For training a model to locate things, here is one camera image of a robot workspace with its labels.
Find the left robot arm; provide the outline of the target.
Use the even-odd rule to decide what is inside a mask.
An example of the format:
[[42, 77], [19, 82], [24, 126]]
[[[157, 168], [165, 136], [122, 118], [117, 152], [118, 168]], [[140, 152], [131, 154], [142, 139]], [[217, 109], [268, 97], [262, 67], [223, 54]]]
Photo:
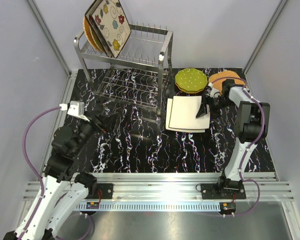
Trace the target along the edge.
[[95, 133], [110, 134], [116, 114], [89, 112], [76, 128], [64, 125], [53, 134], [52, 152], [40, 178], [40, 189], [27, 215], [5, 240], [56, 240], [58, 233], [83, 199], [100, 195], [98, 180], [88, 172], [77, 172], [79, 155]]

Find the fruit pattern square plate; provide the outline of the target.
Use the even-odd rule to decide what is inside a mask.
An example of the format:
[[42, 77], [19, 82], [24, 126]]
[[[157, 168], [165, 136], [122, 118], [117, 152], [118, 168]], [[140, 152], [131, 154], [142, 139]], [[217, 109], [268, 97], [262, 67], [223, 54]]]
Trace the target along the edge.
[[122, 4], [119, 0], [95, 0], [92, 4], [99, 38], [107, 49], [107, 56], [116, 59], [132, 32]]

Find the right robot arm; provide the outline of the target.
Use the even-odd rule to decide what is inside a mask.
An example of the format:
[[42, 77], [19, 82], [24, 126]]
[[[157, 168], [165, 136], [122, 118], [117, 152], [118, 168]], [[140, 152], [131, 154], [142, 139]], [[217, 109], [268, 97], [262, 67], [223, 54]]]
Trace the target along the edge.
[[212, 95], [213, 84], [203, 90], [197, 118], [211, 114], [217, 117], [222, 108], [235, 105], [237, 115], [234, 123], [235, 146], [229, 163], [216, 183], [200, 184], [203, 199], [245, 199], [243, 173], [251, 154], [268, 134], [270, 104], [255, 99], [246, 84], [236, 84], [234, 79], [222, 82], [221, 95]]

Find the green polka dot plate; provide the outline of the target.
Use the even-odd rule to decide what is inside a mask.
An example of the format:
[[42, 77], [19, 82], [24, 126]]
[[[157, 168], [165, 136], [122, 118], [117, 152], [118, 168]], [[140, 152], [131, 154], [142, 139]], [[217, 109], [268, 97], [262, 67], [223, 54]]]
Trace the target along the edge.
[[175, 85], [186, 90], [197, 90], [206, 87], [208, 84], [207, 76], [195, 68], [185, 68], [175, 75]]

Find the cream square plate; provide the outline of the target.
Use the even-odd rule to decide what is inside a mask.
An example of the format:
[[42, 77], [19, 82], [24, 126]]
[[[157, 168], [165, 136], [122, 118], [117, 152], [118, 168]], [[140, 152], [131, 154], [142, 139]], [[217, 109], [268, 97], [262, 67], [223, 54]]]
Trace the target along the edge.
[[207, 115], [196, 118], [201, 103], [201, 96], [174, 96], [170, 115], [170, 128], [206, 130], [210, 127], [210, 111]]

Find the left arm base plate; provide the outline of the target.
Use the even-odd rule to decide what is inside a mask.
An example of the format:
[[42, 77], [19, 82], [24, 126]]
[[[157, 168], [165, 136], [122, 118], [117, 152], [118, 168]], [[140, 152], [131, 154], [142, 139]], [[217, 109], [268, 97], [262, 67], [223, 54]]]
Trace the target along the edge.
[[113, 198], [114, 184], [113, 183], [98, 183], [89, 189], [87, 199], [101, 199], [110, 200]]

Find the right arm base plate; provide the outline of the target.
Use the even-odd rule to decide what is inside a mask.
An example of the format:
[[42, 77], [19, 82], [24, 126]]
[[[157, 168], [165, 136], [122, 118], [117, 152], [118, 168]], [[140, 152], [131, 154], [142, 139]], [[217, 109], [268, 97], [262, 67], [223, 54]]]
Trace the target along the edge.
[[199, 186], [203, 200], [245, 200], [247, 198], [243, 184], [239, 188], [224, 187], [221, 189], [216, 183], [201, 183]]

